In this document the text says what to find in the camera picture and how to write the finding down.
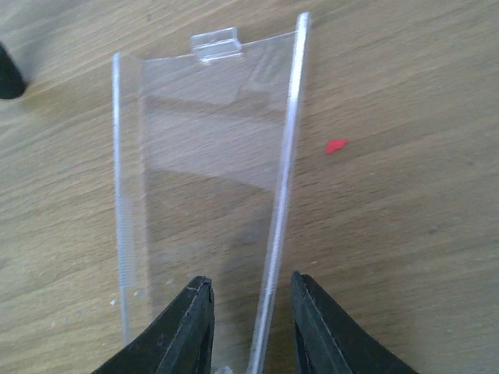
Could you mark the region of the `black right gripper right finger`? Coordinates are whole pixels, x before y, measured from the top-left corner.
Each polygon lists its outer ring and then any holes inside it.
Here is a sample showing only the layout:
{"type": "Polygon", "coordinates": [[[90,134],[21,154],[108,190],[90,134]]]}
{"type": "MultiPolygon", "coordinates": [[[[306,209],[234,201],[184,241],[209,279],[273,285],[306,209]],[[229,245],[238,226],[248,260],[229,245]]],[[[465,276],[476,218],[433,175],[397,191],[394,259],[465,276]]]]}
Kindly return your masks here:
{"type": "Polygon", "coordinates": [[[411,373],[308,274],[291,275],[298,373],[411,373]]]}

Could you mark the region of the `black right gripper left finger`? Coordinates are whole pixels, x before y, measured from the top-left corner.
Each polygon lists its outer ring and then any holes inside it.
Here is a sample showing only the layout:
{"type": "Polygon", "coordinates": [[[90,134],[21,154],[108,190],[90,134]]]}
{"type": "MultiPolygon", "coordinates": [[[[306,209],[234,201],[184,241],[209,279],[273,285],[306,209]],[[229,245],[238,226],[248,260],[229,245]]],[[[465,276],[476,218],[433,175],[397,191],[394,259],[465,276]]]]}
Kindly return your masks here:
{"type": "Polygon", "coordinates": [[[211,279],[196,276],[142,334],[95,372],[210,373],[214,321],[211,279]]]}

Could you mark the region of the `clear plastic metronome cover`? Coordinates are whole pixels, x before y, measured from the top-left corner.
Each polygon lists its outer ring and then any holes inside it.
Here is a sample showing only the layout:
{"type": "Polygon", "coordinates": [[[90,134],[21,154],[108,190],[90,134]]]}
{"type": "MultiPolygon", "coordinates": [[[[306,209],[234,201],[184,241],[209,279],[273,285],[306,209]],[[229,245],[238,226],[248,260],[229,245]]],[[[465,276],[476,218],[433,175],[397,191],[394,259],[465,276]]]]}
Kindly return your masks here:
{"type": "Polygon", "coordinates": [[[188,281],[214,289],[215,373],[260,373],[274,310],[311,17],[242,43],[195,34],[188,54],[114,55],[112,112],[122,336],[188,281]]]}

